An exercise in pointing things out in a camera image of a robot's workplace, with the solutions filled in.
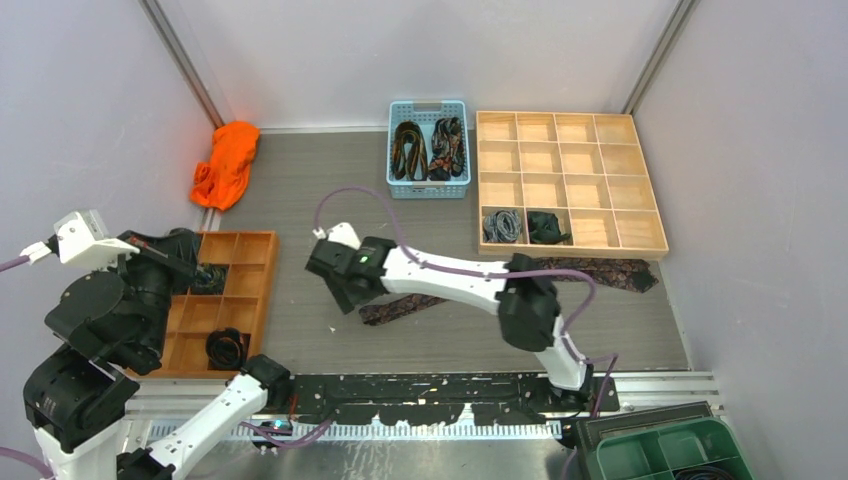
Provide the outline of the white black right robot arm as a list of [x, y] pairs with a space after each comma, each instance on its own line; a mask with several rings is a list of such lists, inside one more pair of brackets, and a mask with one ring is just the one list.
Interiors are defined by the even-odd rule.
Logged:
[[346, 222], [313, 234], [306, 269], [324, 280], [342, 312], [389, 294], [476, 307], [497, 318], [506, 343], [536, 356], [562, 407], [577, 411], [592, 400], [590, 367], [566, 331], [554, 273], [531, 257], [475, 262], [434, 255], [390, 239], [360, 238]]

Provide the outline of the brown paisley patterned tie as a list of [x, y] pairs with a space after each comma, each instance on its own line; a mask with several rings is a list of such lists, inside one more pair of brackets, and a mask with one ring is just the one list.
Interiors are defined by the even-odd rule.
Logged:
[[[598, 285], [635, 293], [645, 293], [659, 283], [651, 265], [640, 259], [539, 257], [536, 262], [542, 269], [580, 271]], [[363, 306], [358, 315], [366, 325], [383, 325], [445, 302], [440, 297], [412, 294], [382, 305]]]

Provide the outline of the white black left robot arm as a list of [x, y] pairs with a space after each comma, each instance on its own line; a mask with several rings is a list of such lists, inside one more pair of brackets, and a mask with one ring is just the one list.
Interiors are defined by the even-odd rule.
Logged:
[[22, 250], [31, 264], [55, 255], [83, 270], [45, 318], [59, 348], [23, 389], [26, 417], [52, 478], [183, 479], [242, 421], [290, 403], [290, 372], [259, 354], [171, 435], [119, 451], [138, 377], [161, 367], [172, 299], [200, 275], [199, 246], [198, 234], [186, 228], [111, 235], [91, 209], [66, 215], [51, 237]]

